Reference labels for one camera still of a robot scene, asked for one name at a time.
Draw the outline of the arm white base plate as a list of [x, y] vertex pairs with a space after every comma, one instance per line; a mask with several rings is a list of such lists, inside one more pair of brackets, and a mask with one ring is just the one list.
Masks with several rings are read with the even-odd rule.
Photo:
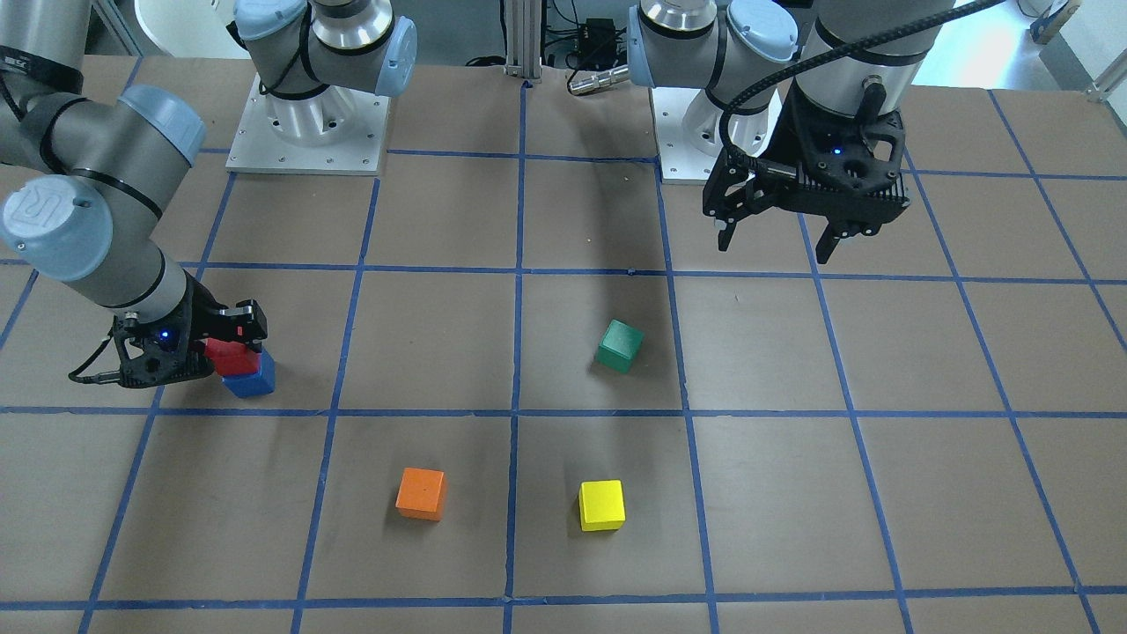
[[225, 167], [234, 173], [375, 177], [387, 149], [389, 97], [328, 88], [309, 100], [261, 92], [254, 77]]
[[[764, 111], [735, 115], [730, 120], [730, 137], [749, 157], [764, 152], [781, 114], [777, 89], [769, 96], [771, 100]], [[663, 181], [706, 184], [722, 148], [720, 109], [702, 89], [680, 87], [653, 88], [651, 102]]]

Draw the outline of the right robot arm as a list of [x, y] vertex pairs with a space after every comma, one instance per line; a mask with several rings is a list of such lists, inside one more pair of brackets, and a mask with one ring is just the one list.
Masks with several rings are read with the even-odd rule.
[[[264, 340], [261, 309], [220, 304], [152, 240], [206, 126], [156, 84], [131, 84], [112, 104], [85, 97], [90, 11], [3, 3], [3, 162], [39, 173], [5, 198], [5, 245], [109, 310], [113, 334], [137, 346]], [[416, 25], [387, 1], [238, 1], [228, 35], [281, 102], [338, 88], [401, 95], [418, 50]]]

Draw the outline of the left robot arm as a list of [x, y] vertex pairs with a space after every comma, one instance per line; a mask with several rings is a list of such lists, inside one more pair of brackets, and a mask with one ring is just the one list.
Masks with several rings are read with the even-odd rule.
[[640, 1], [630, 80], [696, 93], [685, 126], [712, 159], [702, 213], [730, 245], [778, 208], [828, 221], [814, 256], [873, 236], [909, 208], [899, 104], [950, 1]]

